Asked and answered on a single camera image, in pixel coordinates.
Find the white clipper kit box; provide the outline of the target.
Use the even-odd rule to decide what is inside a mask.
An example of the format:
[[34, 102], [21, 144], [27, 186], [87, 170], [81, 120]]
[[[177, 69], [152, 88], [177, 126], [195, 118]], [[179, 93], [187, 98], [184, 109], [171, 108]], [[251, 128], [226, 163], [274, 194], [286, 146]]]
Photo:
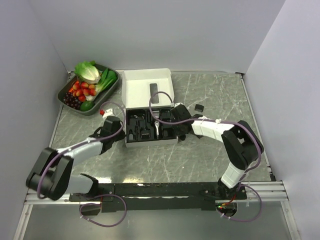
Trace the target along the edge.
[[[153, 114], [162, 121], [172, 121], [170, 113], [175, 97], [171, 71], [168, 68], [125, 70], [122, 75], [122, 102], [125, 107], [125, 146], [150, 147], [174, 145], [175, 130], [160, 123], [157, 139]], [[150, 139], [141, 139], [141, 130], [150, 129]]]

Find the black silver hair clipper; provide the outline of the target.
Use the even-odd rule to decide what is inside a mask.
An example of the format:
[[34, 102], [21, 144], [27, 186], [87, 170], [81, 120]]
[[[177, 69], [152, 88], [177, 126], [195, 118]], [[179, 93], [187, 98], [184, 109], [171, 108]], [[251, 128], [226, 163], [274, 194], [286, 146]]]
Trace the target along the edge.
[[155, 127], [156, 138], [159, 139], [160, 138], [160, 122], [156, 120], [154, 122], [154, 127]]

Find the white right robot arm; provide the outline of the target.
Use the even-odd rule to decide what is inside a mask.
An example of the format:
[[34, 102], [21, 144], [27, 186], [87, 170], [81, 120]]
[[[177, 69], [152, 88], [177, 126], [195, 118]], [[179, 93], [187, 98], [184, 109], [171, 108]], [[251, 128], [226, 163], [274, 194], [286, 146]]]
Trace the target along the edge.
[[176, 103], [170, 110], [174, 130], [181, 138], [193, 134], [222, 142], [229, 164], [217, 182], [217, 191], [223, 199], [230, 199], [240, 188], [247, 173], [261, 162], [264, 147], [246, 121], [230, 122], [191, 115], [186, 106]]

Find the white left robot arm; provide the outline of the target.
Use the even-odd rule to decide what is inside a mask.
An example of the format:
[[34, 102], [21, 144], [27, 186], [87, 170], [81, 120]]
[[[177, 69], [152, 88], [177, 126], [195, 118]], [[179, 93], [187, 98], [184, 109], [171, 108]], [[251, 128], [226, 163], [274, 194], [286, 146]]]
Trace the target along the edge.
[[73, 165], [102, 155], [113, 143], [124, 139], [124, 126], [124, 121], [110, 115], [104, 120], [103, 126], [85, 140], [65, 148], [44, 148], [26, 179], [26, 186], [36, 191], [38, 199], [60, 199], [67, 190], [73, 188]]

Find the black comb guard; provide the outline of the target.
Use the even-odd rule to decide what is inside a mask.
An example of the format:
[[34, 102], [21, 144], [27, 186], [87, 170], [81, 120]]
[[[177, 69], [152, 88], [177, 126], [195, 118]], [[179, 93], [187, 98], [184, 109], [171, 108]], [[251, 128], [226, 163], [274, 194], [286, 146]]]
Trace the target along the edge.
[[142, 140], [150, 139], [151, 137], [151, 130], [150, 129], [142, 129], [140, 131], [140, 137]]
[[197, 111], [197, 112], [200, 112], [200, 113], [202, 113], [204, 111], [204, 108], [205, 107], [203, 105], [201, 105], [201, 104], [196, 104], [194, 106], [194, 110]]

